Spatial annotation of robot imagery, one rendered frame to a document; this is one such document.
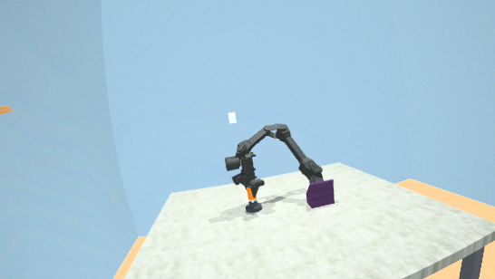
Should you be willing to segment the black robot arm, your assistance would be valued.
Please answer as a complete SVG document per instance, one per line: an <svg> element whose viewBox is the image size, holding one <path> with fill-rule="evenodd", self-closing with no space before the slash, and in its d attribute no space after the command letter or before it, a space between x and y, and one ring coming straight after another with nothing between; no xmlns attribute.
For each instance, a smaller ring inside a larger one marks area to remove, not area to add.
<svg viewBox="0 0 495 279"><path fill-rule="evenodd" d="M271 130L277 130L277 132L274 133ZM250 139L246 139L239 142L236 156L225 158L226 170L227 171L236 170L239 169L239 167L242 168L254 167L252 157L255 157L256 155L250 151L266 136L269 136L274 139L279 139L280 141L283 141L287 144L289 150L299 161L300 163L299 170L301 171L302 175L308 178L309 184L324 181L323 175L321 173L323 169L320 168L320 166L316 165L311 158L305 156L304 152L298 147L296 142L292 139L290 130L287 127L287 125L280 123L276 123L273 125L266 125L264 126L263 129L257 132ZM241 172L240 174L237 174L235 177L233 177L232 180L234 184L238 185L244 180L247 182L248 177L245 172L244 173Z"/></svg>

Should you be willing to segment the orange knob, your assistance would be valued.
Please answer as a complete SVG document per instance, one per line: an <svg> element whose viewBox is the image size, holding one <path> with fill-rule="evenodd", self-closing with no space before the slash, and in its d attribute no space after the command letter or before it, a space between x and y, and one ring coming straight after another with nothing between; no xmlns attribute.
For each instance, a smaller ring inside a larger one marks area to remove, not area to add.
<svg viewBox="0 0 495 279"><path fill-rule="evenodd" d="M251 189L249 187L247 187L247 196L249 200L253 200L257 198L257 197L253 197Z"/></svg>

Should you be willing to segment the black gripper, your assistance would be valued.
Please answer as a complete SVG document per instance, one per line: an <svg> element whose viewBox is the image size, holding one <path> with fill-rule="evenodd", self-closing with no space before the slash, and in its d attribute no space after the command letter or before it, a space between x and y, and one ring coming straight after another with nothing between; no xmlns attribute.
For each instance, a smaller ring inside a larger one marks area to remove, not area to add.
<svg viewBox="0 0 495 279"><path fill-rule="evenodd" d="M245 186L246 189L247 189L247 187L249 187L251 189L253 197L257 196L257 192L258 192L259 187L265 185L265 180L263 180L261 178L257 178L255 176L255 170L256 169L254 167L241 169L241 172L243 172L243 173L245 172L247 174L248 181L246 182L244 180L240 184Z"/></svg>

